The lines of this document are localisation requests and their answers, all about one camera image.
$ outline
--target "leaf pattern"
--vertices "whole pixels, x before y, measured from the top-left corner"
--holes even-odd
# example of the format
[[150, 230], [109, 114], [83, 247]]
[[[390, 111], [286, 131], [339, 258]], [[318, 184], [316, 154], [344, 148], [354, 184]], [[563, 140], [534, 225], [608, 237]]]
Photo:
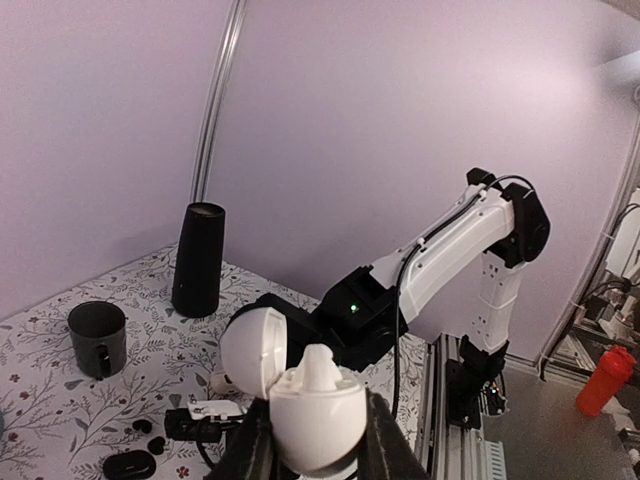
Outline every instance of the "leaf pattern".
[[[216, 397], [208, 379], [222, 368], [218, 343], [238, 308], [267, 292], [307, 310], [317, 305], [312, 298], [225, 263], [218, 310], [207, 318], [184, 318], [170, 303], [175, 253], [175, 246], [164, 248], [0, 324], [3, 478], [103, 478], [105, 458], [126, 449], [146, 449], [149, 438], [132, 428], [136, 419], [161, 426], [165, 411], [184, 406], [183, 399]], [[77, 369], [66, 325], [69, 311], [90, 300], [112, 302], [128, 319], [127, 364], [100, 382]], [[424, 342], [411, 335], [401, 341], [398, 423], [413, 445]], [[392, 374], [392, 356], [387, 354], [359, 375], [369, 388], [390, 399]], [[241, 394], [228, 398], [245, 407], [251, 403]], [[224, 443], [208, 450], [216, 461]], [[169, 440], [157, 476], [177, 478], [182, 467], [189, 469], [189, 478], [208, 472], [193, 443]]]

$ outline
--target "mug handle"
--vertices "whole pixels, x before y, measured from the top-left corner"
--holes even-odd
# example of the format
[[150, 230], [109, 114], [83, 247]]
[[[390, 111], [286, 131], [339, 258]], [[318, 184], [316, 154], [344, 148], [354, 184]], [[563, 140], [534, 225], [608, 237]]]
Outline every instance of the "mug handle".
[[98, 354], [98, 364], [100, 365], [100, 376], [107, 378], [111, 376], [111, 356], [106, 345], [98, 345], [96, 347]]

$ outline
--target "red bottle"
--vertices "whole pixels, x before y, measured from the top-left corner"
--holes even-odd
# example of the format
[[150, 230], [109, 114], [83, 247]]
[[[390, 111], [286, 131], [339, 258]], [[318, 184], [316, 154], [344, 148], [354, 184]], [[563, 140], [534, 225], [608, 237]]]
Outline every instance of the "red bottle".
[[615, 346], [605, 353], [576, 399], [580, 411], [590, 417], [600, 415], [602, 407], [629, 381], [635, 364], [636, 359], [623, 347]]

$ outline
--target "mug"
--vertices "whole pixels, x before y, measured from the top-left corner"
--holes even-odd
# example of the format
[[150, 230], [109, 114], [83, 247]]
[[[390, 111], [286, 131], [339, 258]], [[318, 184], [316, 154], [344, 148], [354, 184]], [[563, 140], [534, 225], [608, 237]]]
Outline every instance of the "mug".
[[78, 305], [68, 317], [78, 367], [98, 380], [124, 368], [127, 346], [124, 312], [109, 302]]

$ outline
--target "black tumbler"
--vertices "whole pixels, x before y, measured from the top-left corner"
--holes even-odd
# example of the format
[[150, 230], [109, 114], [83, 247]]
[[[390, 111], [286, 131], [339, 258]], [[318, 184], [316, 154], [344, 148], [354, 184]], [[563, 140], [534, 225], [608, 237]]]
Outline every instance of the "black tumbler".
[[109, 302], [81, 303], [69, 313], [69, 330], [78, 367], [102, 380], [127, 363], [126, 317]]
[[185, 317], [206, 317], [218, 308], [224, 218], [224, 208], [212, 203], [187, 207], [171, 295], [176, 311]]

